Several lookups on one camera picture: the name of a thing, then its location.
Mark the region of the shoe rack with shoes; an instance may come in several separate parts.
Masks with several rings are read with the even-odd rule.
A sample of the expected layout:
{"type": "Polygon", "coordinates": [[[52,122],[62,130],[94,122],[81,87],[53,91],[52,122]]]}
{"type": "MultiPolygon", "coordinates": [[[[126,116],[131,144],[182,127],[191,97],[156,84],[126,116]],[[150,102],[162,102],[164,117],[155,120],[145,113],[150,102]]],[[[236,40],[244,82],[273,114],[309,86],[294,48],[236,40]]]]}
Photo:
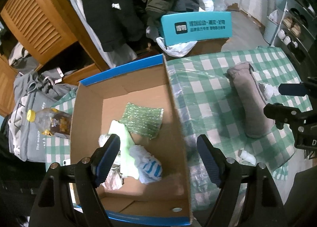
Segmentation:
{"type": "Polygon", "coordinates": [[[316,10],[308,0],[286,0],[272,46],[281,47],[298,64],[316,65],[316,10]]]}

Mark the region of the white plastic bag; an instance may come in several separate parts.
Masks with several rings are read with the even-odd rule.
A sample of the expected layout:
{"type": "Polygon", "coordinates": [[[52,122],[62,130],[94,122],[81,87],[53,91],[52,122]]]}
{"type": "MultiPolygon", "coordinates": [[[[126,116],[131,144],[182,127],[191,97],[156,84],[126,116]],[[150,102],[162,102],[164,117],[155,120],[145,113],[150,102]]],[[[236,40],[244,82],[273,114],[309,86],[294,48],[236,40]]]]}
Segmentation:
{"type": "Polygon", "coordinates": [[[185,43],[174,44],[172,46],[166,46],[164,43],[164,38],[157,37],[156,43],[168,56],[173,58],[182,58],[186,56],[196,46],[197,41],[190,41],[185,43]]]}

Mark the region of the light blue trash bin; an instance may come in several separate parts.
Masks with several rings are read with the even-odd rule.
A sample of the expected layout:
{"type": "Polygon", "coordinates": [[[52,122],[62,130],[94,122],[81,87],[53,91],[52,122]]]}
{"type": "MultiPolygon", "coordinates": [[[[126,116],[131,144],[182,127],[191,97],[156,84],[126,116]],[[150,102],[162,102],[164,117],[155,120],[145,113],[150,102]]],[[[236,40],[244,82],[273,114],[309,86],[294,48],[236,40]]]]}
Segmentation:
{"type": "Polygon", "coordinates": [[[265,24],[265,30],[263,38],[265,42],[269,45],[272,44],[275,33],[278,28],[278,17],[277,16],[268,16],[265,24]]]}

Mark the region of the small grey sock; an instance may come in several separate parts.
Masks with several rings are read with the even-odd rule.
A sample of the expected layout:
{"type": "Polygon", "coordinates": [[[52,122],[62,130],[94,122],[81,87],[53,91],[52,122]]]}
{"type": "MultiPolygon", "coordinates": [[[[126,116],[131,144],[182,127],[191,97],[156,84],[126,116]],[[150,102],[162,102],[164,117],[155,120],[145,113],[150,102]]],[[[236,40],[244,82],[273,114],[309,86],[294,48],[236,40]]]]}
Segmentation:
{"type": "Polygon", "coordinates": [[[266,101],[270,100],[273,96],[280,95],[278,88],[269,83],[259,83],[258,85],[266,101]]]}

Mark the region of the brown flat cardboard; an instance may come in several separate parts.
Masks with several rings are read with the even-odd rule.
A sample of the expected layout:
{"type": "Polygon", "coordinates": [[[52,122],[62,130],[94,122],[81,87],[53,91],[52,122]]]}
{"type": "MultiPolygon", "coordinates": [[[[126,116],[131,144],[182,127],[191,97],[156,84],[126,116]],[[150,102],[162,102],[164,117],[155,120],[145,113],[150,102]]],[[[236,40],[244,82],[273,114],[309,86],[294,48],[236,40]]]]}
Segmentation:
{"type": "Polygon", "coordinates": [[[218,38],[198,41],[196,45],[187,54],[188,56],[195,56],[201,54],[219,53],[223,45],[228,41],[228,38],[218,38]]]}

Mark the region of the light blue sock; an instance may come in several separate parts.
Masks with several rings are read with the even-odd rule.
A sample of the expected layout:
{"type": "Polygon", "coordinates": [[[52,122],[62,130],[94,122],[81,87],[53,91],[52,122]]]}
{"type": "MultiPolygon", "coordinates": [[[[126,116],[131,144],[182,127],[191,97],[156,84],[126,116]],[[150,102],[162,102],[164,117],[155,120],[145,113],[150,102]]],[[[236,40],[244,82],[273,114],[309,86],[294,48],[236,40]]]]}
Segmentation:
{"type": "Polygon", "coordinates": [[[162,179],[162,165],[143,146],[134,145],[129,148],[129,154],[134,159],[134,165],[139,172],[142,184],[158,182],[162,179]]]}

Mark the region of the grey white plastic-wrapped bundle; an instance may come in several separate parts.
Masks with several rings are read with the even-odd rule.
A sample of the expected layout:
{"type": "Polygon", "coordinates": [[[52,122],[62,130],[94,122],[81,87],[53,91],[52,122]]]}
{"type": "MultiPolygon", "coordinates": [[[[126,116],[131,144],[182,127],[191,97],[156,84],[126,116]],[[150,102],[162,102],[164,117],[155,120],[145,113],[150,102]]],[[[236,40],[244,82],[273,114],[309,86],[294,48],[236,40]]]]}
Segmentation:
{"type": "Polygon", "coordinates": [[[124,184],[124,179],[122,177],[121,171],[120,171],[120,165],[121,165],[121,160],[120,160],[120,151],[118,151],[117,156],[111,166],[111,169],[108,173],[108,176],[102,185],[104,186],[105,189],[109,191],[115,191],[120,188],[122,188],[124,184]]]}

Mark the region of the plastic bottle yellow cap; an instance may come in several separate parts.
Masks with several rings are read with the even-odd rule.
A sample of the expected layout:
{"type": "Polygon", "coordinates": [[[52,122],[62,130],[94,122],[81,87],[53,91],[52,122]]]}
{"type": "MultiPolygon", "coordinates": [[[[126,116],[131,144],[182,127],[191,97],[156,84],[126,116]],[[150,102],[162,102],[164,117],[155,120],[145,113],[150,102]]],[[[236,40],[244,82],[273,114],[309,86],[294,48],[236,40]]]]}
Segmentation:
{"type": "Polygon", "coordinates": [[[44,108],[40,111],[29,109],[27,121],[36,125],[41,134],[60,138],[70,138],[72,114],[56,108],[44,108]]]}

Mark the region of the light green cloth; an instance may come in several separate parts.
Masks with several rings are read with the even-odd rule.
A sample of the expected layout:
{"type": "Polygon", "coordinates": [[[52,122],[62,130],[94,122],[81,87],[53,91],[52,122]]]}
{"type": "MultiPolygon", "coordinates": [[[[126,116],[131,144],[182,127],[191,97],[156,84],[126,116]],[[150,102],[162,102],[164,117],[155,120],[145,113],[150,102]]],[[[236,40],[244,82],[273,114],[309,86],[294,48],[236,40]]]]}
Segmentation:
{"type": "Polygon", "coordinates": [[[124,178],[132,177],[136,180],[139,179],[139,171],[135,166],[135,159],[130,156],[129,149],[135,143],[127,130],[126,126],[118,121],[113,120],[110,124],[108,134],[115,134],[120,139],[120,171],[124,178]]]}

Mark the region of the teal shoe box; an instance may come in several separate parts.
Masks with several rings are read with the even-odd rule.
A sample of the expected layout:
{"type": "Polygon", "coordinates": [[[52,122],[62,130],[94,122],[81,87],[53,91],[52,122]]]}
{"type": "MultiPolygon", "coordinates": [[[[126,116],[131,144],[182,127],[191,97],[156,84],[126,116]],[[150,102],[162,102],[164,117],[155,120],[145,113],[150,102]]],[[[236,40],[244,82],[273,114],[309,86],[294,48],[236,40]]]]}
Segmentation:
{"type": "Polygon", "coordinates": [[[184,12],[164,15],[161,30],[166,46],[232,37],[230,12],[184,12]]]}

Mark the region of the wooden louvered wardrobe door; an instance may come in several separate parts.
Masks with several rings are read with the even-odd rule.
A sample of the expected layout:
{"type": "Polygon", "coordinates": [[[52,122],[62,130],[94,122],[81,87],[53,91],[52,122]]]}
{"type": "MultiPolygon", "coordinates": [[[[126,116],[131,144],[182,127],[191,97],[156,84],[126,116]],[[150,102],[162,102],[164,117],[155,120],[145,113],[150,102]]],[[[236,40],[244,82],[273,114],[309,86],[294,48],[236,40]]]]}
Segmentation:
{"type": "Polygon", "coordinates": [[[51,0],[8,0],[1,17],[42,65],[77,41],[51,0]]]}

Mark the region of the white smartphone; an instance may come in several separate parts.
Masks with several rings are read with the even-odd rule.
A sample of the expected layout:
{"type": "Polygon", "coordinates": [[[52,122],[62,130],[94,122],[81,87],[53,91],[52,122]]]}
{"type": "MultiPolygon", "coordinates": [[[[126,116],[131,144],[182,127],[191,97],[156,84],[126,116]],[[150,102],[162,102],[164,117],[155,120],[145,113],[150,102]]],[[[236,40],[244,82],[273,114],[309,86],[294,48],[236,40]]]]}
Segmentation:
{"type": "Polygon", "coordinates": [[[63,161],[63,166],[68,166],[68,165],[70,165],[70,159],[65,159],[63,161]]]}

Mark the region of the green glitter cloth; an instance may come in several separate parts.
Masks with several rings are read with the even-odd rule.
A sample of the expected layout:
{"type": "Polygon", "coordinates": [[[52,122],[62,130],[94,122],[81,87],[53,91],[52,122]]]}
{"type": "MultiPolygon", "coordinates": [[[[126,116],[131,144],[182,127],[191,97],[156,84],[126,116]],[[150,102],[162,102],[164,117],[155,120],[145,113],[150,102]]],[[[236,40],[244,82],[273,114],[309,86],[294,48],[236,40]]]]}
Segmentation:
{"type": "Polygon", "coordinates": [[[148,139],[158,136],[163,121],[163,108],[150,108],[127,103],[125,111],[119,120],[132,134],[148,139]]]}

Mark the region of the long grey fleece mitten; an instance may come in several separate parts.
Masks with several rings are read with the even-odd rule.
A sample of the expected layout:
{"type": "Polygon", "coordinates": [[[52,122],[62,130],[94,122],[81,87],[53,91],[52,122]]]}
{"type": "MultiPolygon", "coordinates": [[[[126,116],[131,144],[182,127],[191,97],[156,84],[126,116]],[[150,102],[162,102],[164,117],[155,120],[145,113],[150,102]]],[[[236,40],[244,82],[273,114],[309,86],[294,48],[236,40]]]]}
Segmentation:
{"type": "Polygon", "coordinates": [[[227,70],[245,112],[245,134],[254,139],[261,138],[271,132],[274,120],[264,115],[266,99],[253,75],[250,63],[242,62],[227,70]]]}

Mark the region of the grey hoodie pile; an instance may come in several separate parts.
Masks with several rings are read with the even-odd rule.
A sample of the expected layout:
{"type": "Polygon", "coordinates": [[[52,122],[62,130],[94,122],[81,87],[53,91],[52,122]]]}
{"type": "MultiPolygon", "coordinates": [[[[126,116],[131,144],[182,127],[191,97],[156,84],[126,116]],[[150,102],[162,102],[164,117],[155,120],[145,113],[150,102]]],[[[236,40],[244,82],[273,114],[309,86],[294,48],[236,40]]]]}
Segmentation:
{"type": "Polygon", "coordinates": [[[8,120],[9,151],[22,161],[46,161],[46,134],[50,118],[72,108],[77,86],[56,84],[36,71],[19,73],[13,83],[15,107],[8,120]]]}

